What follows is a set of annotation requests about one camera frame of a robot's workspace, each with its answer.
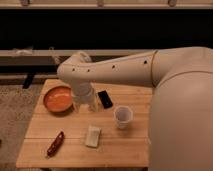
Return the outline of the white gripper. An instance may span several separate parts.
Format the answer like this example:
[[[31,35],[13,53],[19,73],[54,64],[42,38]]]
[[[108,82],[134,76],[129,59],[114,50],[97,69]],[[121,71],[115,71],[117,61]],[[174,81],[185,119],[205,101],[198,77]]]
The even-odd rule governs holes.
[[[90,83],[72,84],[73,109],[79,112],[80,104],[89,104],[89,109],[93,112],[99,110],[98,100],[95,99],[95,89]]]

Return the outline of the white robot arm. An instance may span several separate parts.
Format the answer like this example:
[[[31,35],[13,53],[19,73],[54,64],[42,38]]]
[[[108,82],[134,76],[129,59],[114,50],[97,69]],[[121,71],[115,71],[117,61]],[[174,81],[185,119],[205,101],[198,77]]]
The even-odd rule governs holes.
[[[57,76],[77,103],[93,98],[93,83],[152,87],[149,171],[213,171],[213,48],[152,50],[93,63],[77,52]]]

